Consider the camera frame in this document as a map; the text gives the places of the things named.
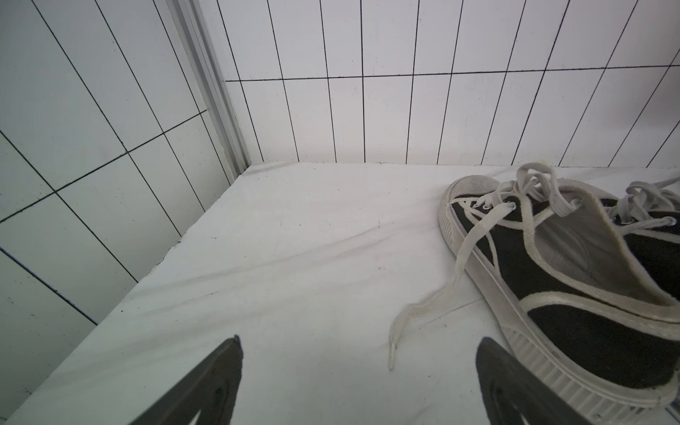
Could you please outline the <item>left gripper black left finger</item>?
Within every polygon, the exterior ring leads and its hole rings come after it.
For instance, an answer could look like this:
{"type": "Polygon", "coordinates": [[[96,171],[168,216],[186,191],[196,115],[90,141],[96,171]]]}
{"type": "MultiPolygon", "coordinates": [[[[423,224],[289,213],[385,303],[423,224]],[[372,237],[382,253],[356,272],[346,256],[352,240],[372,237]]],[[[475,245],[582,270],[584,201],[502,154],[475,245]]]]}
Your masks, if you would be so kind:
{"type": "Polygon", "coordinates": [[[240,338],[226,339],[133,423],[231,423],[243,359],[240,338]]]}

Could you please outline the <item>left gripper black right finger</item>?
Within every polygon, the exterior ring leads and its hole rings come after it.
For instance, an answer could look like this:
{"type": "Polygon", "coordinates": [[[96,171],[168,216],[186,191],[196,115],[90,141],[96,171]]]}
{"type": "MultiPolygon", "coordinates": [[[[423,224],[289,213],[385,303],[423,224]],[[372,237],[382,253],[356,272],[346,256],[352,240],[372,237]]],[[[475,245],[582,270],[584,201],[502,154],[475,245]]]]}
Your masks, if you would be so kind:
{"type": "Polygon", "coordinates": [[[491,338],[483,338],[477,347],[476,371],[493,425],[588,423],[491,338]]]}

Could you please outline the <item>black white sneaker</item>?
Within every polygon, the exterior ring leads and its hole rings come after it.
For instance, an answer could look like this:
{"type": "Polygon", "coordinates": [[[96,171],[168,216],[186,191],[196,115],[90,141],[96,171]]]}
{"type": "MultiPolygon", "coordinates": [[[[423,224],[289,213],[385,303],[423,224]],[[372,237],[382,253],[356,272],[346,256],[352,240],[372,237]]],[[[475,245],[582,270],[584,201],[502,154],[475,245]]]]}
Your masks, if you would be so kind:
{"type": "Polygon", "coordinates": [[[597,423],[637,424],[679,393],[679,298],[651,278],[609,218],[607,191],[527,163],[515,179],[469,175],[438,209],[453,278],[392,322],[447,306],[469,276],[518,361],[597,423]]]}
{"type": "Polygon", "coordinates": [[[624,197],[601,200],[631,253],[675,299],[679,298],[679,195],[669,187],[678,182],[678,177],[632,182],[624,197]]]}

